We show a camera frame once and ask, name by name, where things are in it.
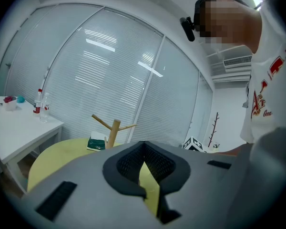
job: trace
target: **black slot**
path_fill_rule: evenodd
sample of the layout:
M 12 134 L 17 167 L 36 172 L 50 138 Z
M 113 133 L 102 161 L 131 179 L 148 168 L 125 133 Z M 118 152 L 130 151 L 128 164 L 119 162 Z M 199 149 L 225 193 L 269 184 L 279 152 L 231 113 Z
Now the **black slot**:
M 49 220 L 54 220 L 62 206 L 68 200 L 76 188 L 76 184 L 63 181 L 48 198 L 36 209 L 36 211 Z
M 181 214 L 178 211 L 170 209 L 167 206 L 165 196 L 163 196 L 160 192 L 158 209 L 157 209 L 157 218 L 163 224 L 167 224 L 168 222 L 171 222 L 179 217 L 181 217 Z
M 229 169 L 231 167 L 231 164 L 229 164 L 229 163 L 220 162 L 220 161 L 216 161 L 216 160 L 210 160 L 207 164 L 212 165 L 212 166 L 216 166 L 216 167 L 220 167 L 223 169 Z

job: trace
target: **table leg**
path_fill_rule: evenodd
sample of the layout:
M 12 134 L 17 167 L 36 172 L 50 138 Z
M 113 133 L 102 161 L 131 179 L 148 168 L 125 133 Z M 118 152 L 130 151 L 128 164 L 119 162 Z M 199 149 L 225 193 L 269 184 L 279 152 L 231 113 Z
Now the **table leg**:
M 6 164 L 7 169 L 9 170 L 14 181 L 17 183 L 18 187 L 23 191 L 24 194 L 27 193 L 28 180 L 23 176 L 17 162 L 10 160 Z
M 55 136 L 55 143 L 59 143 L 61 141 L 61 129 L 62 127 L 58 129 L 58 133 Z

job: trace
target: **air conditioner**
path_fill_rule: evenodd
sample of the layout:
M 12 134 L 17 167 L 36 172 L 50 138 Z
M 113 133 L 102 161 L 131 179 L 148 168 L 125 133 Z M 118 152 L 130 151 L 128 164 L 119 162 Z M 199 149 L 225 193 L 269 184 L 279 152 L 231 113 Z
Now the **air conditioner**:
M 212 76 L 213 82 L 242 82 L 249 81 L 250 71 L 226 73 Z
M 251 71 L 251 66 L 241 66 L 236 68 L 225 69 L 227 73 Z
M 223 60 L 225 69 L 251 66 L 252 55 Z

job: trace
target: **yellow round table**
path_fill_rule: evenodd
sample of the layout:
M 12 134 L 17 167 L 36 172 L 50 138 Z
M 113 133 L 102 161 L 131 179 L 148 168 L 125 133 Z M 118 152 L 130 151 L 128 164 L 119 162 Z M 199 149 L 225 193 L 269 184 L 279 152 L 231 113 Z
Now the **yellow round table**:
M 87 149 L 88 140 L 88 138 L 65 140 L 44 150 L 30 169 L 27 191 L 31 191 L 34 186 L 70 161 L 83 155 L 95 153 L 96 151 Z M 141 168 L 139 180 L 140 186 L 147 193 L 145 203 L 150 211 L 156 215 L 160 191 L 159 185 L 145 163 Z

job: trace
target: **person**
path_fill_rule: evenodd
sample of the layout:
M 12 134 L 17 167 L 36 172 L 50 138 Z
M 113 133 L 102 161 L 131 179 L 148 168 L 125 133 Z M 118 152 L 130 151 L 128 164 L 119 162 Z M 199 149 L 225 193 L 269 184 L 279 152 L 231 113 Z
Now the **person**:
M 245 45 L 252 52 L 245 119 L 240 137 L 255 143 L 286 127 L 286 31 L 270 5 L 260 11 L 242 0 L 198 0 L 194 29 L 219 43 Z M 237 155 L 242 146 L 222 154 Z

